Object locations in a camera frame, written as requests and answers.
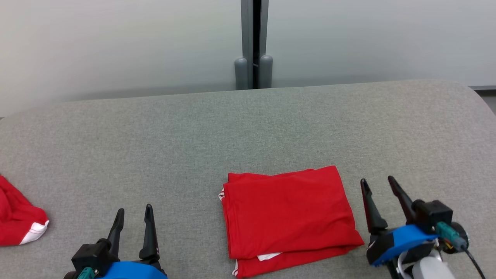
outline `gray tablecloth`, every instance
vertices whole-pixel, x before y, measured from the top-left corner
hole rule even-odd
[[[62,278],[81,244],[106,237],[125,208],[120,258],[137,260],[154,206],[172,279],[232,278],[222,208],[228,172],[276,174],[336,165],[368,242],[360,179],[390,226],[405,218],[387,183],[440,199],[496,273],[496,117],[458,83],[421,80],[62,103],[0,121],[0,173],[51,222],[39,240],[0,247],[2,278]],[[264,279],[388,278],[365,246]],[[478,278],[463,254],[445,259]]]

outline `red garment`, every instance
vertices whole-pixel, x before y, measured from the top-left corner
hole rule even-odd
[[[346,254],[364,244],[335,166],[229,174],[221,199],[238,278]],[[260,261],[257,256],[282,252]]]
[[[0,246],[19,245],[38,239],[46,230],[43,209],[31,203],[0,176]]]

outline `white partition panel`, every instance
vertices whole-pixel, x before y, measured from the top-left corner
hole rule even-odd
[[[232,0],[2,0],[0,117],[78,99],[235,89]]]
[[[269,0],[272,86],[414,78],[496,85],[493,0]]]

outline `red cloth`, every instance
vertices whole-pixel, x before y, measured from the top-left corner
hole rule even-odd
[[[45,231],[32,229],[34,223],[48,224],[43,209],[32,206],[19,190],[0,176],[0,246],[38,239],[39,236],[34,234],[41,235]]]
[[[364,244],[335,166],[229,174],[221,199],[238,278],[346,254]],[[260,261],[257,256],[282,254]]]

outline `teal cable connector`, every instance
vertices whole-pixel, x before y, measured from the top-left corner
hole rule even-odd
[[[447,239],[451,245],[458,251],[464,251],[467,247],[467,241],[460,237],[460,234],[445,222],[439,222],[435,228],[440,238]]]
[[[84,268],[77,279],[95,279],[95,273],[92,268]]]

